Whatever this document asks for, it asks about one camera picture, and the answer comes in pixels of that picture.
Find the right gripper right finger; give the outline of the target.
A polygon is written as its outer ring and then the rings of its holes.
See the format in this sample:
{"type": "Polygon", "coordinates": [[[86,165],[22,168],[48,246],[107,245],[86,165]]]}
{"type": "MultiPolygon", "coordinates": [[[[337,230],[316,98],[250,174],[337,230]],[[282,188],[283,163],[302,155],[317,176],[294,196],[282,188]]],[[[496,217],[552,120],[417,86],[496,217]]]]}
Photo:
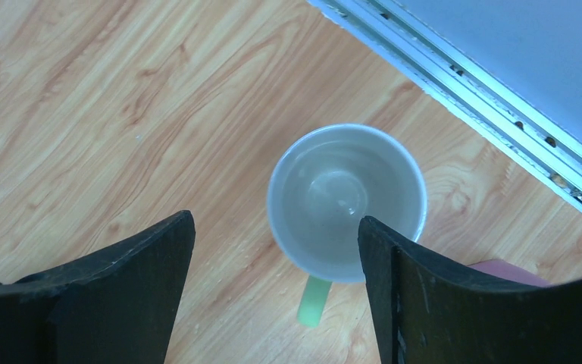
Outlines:
{"type": "Polygon", "coordinates": [[[535,287],[419,245],[374,217],[358,247],[383,363],[582,363],[582,278],[535,287]]]}

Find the pink box with mirror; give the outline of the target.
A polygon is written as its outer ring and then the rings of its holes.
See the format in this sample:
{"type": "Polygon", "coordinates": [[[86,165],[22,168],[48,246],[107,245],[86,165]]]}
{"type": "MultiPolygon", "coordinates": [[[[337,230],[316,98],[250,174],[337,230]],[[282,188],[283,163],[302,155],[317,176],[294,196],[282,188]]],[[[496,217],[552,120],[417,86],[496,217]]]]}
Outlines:
{"type": "Polygon", "coordinates": [[[492,275],[507,281],[517,282],[535,287],[548,287],[551,284],[533,273],[500,259],[491,259],[469,265],[477,271],[492,275]]]}

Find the light green mug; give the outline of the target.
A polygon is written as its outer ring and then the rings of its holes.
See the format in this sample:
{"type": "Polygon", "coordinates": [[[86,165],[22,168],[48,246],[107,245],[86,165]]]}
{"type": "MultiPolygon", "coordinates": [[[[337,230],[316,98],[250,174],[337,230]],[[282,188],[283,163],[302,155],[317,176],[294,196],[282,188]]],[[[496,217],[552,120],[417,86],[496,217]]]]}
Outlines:
{"type": "Polygon", "coordinates": [[[333,124],[285,151],[269,180],[266,209],[275,242],[308,275],[296,317],[314,328],[332,284],[365,279],[358,252],[363,217],[416,241],[427,190],[414,157],[394,137],[364,124],[333,124]]]}

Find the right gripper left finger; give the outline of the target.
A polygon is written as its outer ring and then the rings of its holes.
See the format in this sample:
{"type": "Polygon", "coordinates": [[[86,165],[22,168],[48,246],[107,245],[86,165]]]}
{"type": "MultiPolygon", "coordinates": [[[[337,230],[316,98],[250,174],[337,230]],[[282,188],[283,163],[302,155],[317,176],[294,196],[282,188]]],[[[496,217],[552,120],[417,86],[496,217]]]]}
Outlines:
{"type": "Polygon", "coordinates": [[[183,210],[94,253],[0,283],[0,363],[163,363],[195,238],[183,210]]]}

